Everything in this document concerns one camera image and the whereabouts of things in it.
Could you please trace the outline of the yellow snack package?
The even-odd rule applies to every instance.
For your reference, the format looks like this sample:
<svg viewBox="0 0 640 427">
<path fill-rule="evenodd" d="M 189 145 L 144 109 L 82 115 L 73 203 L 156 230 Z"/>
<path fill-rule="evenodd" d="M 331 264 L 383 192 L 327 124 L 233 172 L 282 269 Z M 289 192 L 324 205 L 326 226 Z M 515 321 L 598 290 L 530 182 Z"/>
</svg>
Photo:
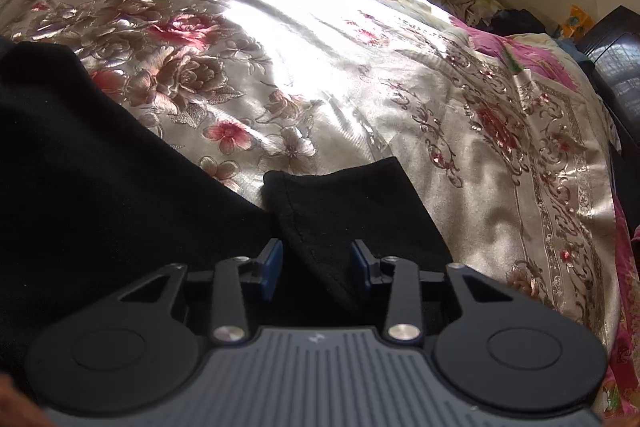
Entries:
<svg viewBox="0 0 640 427">
<path fill-rule="evenodd" d="M 576 4 L 570 6 L 570 14 L 564 23 L 560 25 L 563 38 L 578 42 L 594 26 L 593 18 Z"/>
</svg>

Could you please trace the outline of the dark wooden headboard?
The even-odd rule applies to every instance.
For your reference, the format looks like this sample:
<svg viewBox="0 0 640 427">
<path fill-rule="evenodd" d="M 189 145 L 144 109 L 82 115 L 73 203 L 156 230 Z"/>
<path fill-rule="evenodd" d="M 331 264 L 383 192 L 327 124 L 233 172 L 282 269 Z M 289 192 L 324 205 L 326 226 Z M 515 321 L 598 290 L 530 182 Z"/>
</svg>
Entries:
<svg viewBox="0 0 640 427">
<path fill-rule="evenodd" d="M 620 138 L 613 158 L 617 197 L 628 228 L 639 226 L 639 14 L 619 6 L 578 42 L 593 64 L 594 90 L 610 112 Z"/>
</svg>

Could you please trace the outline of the dark clothes pile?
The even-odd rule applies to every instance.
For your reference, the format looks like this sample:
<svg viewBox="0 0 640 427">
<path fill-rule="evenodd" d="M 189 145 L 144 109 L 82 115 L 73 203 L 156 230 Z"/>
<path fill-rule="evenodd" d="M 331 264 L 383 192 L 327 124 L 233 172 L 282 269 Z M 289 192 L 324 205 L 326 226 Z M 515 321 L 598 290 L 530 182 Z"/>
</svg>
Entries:
<svg viewBox="0 0 640 427">
<path fill-rule="evenodd" d="M 487 31 L 498 36 L 544 34 L 546 26 L 526 9 L 498 11 L 489 22 Z"/>
</svg>

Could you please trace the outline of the black pants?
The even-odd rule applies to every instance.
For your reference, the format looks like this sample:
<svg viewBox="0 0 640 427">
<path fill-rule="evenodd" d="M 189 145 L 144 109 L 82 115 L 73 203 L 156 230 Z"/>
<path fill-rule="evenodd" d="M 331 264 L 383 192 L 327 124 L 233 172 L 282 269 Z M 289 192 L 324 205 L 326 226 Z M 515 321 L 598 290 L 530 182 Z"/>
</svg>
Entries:
<svg viewBox="0 0 640 427">
<path fill-rule="evenodd" d="M 1 47 L 1 370 L 26 379 L 32 340 L 169 263 L 212 269 L 280 239 L 260 323 L 361 325 L 356 239 L 426 271 L 451 256 L 395 158 L 329 176 L 269 169 L 256 206 L 158 139 L 56 44 Z"/>
</svg>

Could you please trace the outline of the floral satin bedspread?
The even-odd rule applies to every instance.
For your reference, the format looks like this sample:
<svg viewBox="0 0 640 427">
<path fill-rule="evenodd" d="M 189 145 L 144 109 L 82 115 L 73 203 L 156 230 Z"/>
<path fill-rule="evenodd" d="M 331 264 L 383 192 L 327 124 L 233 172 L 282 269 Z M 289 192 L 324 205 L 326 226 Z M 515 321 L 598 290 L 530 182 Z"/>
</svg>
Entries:
<svg viewBox="0 0 640 427">
<path fill-rule="evenodd" d="M 1 32 L 71 48 L 143 127 L 256 204 L 272 169 L 398 158 L 454 259 L 601 338 L 598 411 L 638 411 L 620 138 L 550 37 L 494 37 L 425 0 L 1 0 Z"/>
</svg>

